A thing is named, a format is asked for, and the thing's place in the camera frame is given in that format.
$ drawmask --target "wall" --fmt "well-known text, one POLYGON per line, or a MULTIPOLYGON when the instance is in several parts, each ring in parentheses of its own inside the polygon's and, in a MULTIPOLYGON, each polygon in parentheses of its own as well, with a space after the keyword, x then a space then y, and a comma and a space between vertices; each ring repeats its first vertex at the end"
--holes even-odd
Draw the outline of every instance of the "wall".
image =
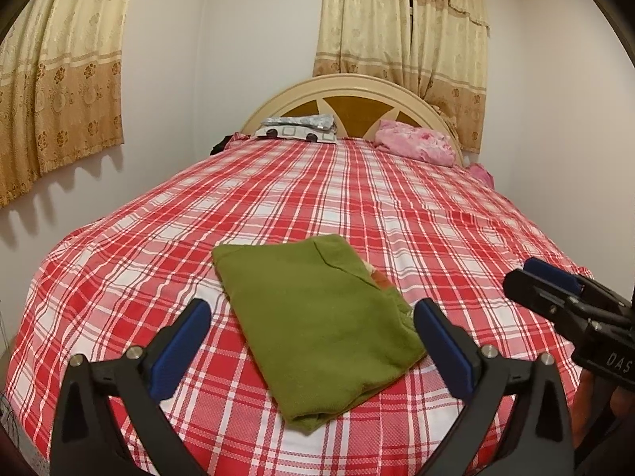
MULTIPOLYGON (((489 93, 481 160, 501 192, 523 127, 520 0, 487 0, 489 93)), ((264 102, 311 77, 321 0, 206 0, 197 83, 194 155, 204 159, 264 102)))
POLYGON ((131 0, 122 71, 126 144, 46 176, 0 209, 0 311, 9 336, 33 274, 57 242, 193 162, 202 1, 131 0))
POLYGON ((592 0, 522 0, 527 133, 512 200, 577 263, 635 282, 635 68, 592 0))

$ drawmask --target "bed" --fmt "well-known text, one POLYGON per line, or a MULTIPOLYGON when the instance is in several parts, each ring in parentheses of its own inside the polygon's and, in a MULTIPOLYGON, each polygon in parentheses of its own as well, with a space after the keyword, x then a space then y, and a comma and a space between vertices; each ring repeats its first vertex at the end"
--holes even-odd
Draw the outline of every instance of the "bed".
MULTIPOLYGON (((530 256, 588 272, 461 166, 375 150, 366 140, 382 118, 452 137, 431 107, 397 85, 361 75, 318 77, 272 98, 242 132, 252 134, 266 117, 318 112, 334 114, 347 139, 337 146, 273 139, 233 144, 50 252, 31 284, 7 386, 42 453, 50 448, 70 356, 100 361, 147 345, 198 296, 212 307, 212 328, 161 408, 209 474, 412 475, 430 456, 461 409, 430 359, 310 436, 285 428, 215 274, 210 252, 222 242, 338 233, 395 281, 410 304, 433 298, 478 343, 520 358, 550 351, 572 399, 579 372, 571 346, 544 319, 507 301, 502 279, 530 256)), ((112 405, 135 461, 151 470, 123 406, 112 405)), ((510 406, 509 398, 475 464, 491 455, 510 406)))

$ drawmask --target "green cloth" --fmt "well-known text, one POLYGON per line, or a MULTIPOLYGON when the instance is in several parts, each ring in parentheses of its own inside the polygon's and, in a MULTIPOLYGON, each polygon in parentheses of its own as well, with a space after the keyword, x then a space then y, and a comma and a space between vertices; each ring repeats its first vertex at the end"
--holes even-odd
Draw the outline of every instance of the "green cloth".
POLYGON ((424 355, 412 309, 381 290, 337 235, 221 245, 216 270, 288 426, 309 434, 400 378, 424 355))

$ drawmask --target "human hand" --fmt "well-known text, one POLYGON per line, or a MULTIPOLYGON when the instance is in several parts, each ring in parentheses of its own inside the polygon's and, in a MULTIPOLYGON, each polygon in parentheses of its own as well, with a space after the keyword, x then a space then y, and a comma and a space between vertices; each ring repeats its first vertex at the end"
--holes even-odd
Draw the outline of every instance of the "human hand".
MULTIPOLYGON (((594 382, 595 376, 588 370, 583 370, 580 375, 580 386, 575 393, 571 407, 571 430, 574 447, 578 447, 584 439, 585 427, 591 416, 594 382)), ((611 397, 611 411, 617 418, 635 413, 635 393, 618 387, 611 397)))

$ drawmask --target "beige and brown curtain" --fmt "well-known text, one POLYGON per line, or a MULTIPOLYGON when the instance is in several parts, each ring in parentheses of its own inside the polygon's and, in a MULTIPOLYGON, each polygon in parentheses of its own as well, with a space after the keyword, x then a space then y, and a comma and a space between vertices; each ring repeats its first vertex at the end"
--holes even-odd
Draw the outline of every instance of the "beige and brown curtain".
POLYGON ((364 73, 432 105, 480 151, 487 86, 484 0, 323 0, 314 75, 364 73))
POLYGON ((31 0, 0 46, 0 207, 47 172, 123 143, 128 0, 31 0))
POLYGON ((404 85, 410 0, 322 0, 314 76, 361 73, 404 85))

